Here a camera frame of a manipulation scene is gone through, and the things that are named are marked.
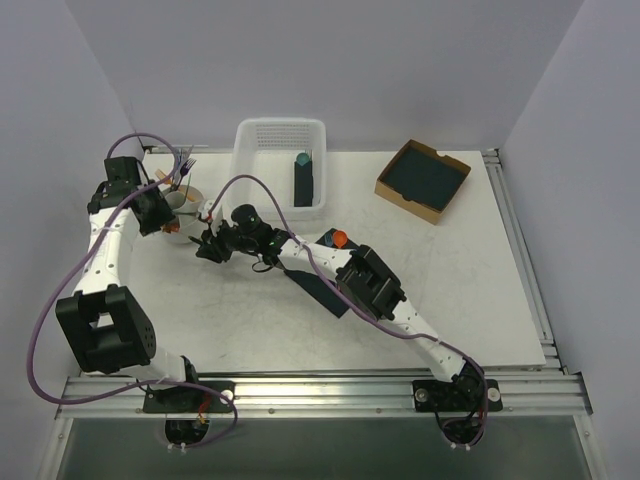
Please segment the white table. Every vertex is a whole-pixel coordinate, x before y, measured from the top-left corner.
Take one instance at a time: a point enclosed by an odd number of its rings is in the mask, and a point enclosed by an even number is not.
[[[471,166],[441,222],[433,226],[373,193],[392,152],[330,152],[322,220],[297,222],[316,239],[330,227],[373,247],[444,339],[483,366],[533,366],[544,356],[484,163],[478,152],[447,152]],[[197,154],[192,185],[214,197],[228,179],[230,153]],[[169,155],[147,155],[149,173]],[[269,175],[277,169],[261,170]],[[278,270],[251,271],[235,254],[224,265],[195,246],[139,239],[129,286],[160,344],[201,372],[422,368],[404,341],[348,312],[337,319]]]

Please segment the black bracket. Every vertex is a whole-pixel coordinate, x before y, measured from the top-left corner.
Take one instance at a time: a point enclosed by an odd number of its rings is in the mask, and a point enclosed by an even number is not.
[[[282,246],[289,240],[287,232],[263,222],[249,204],[236,207],[231,212],[231,220],[233,226],[223,220],[215,232],[209,227],[199,239],[189,237],[199,245],[196,257],[223,263],[233,252],[242,252],[253,256],[259,254],[266,265],[277,265]]]
[[[476,395],[469,395],[456,382],[414,380],[412,385],[416,412],[469,413],[476,409],[479,403]],[[503,405],[498,382],[487,380],[487,387],[492,393],[489,395],[489,412],[501,411]]]
[[[394,319],[393,310],[406,300],[400,280],[367,245],[351,251],[351,259],[337,270],[340,291],[374,318]]]
[[[113,324],[95,327],[101,314],[109,314]],[[85,372],[148,365],[156,353],[153,325],[127,287],[109,285],[102,292],[61,298],[56,317]]]
[[[202,380],[197,383],[217,392],[229,390],[235,396],[236,385],[232,381]],[[144,397],[142,411],[144,413],[198,413],[205,400],[208,400],[207,394],[195,388],[173,387],[165,390],[148,390]],[[209,407],[202,413],[231,413],[232,411],[229,404],[214,397]]]
[[[138,159],[135,157],[114,157],[104,161],[107,181],[102,182],[87,205],[87,211],[93,215],[103,208],[117,206],[142,185]],[[138,195],[128,205],[138,223],[140,235],[157,232],[163,225],[175,219],[171,207],[164,199],[158,187],[151,188]]]

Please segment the cardboard box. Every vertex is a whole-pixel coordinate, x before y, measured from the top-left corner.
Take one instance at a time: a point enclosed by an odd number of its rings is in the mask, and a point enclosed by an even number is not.
[[[378,177],[375,193],[435,225],[470,171],[469,165],[409,140]]]

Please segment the metal frame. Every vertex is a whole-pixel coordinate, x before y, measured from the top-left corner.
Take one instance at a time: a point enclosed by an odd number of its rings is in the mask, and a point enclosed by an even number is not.
[[[206,148],[198,150],[213,151]],[[487,369],[487,377],[496,379],[500,384],[504,405],[502,412],[493,415],[573,416],[592,478],[606,478],[604,461],[589,418],[591,408],[582,377],[569,375],[558,357],[497,152],[492,151],[485,156],[485,165],[546,358],[544,366],[534,369]],[[412,380],[432,378],[424,370],[222,373],[201,377],[236,382],[235,405],[241,418],[395,418],[430,415],[416,413],[413,408]],[[70,378],[64,397],[95,395],[131,381],[131,378],[125,377],[87,375]],[[184,414],[143,414],[143,401],[144,393],[132,389],[93,404],[62,406],[58,411],[56,428],[67,430],[58,435],[68,437],[68,429],[75,418],[141,418],[143,415],[144,418],[192,417]],[[66,440],[61,442],[54,434],[43,468],[45,465],[49,465],[47,468],[60,466],[65,444]]]

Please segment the utensil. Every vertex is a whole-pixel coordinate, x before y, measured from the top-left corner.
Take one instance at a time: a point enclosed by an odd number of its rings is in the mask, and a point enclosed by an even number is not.
[[[189,175],[189,178],[187,179],[187,188],[185,188],[184,190],[184,199],[185,202],[187,200],[189,200],[189,187],[191,186],[191,175]]]
[[[189,148],[180,149],[178,151],[179,167],[172,179],[172,185],[171,185],[172,190],[177,190],[177,188],[182,183],[182,180],[184,179],[184,177],[186,177],[187,174],[189,173],[189,170],[191,170],[191,167],[195,165],[196,160],[194,158],[189,158],[192,151],[193,151],[193,145]]]
[[[167,174],[164,173],[161,169],[158,168],[156,170],[156,177],[158,177],[158,180],[162,180],[166,176],[167,176]],[[180,185],[177,185],[175,189],[172,188],[174,184],[171,181],[171,179],[167,179],[164,183],[166,183],[167,185],[171,185],[171,187],[170,187],[171,191],[176,191],[180,187]],[[187,197],[187,200],[189,200],[190,202],[197,202],[198,201],[198,199],[195,198],[193,195],[191,195],[189,192],[187,192],[185,194],[185,197]]]

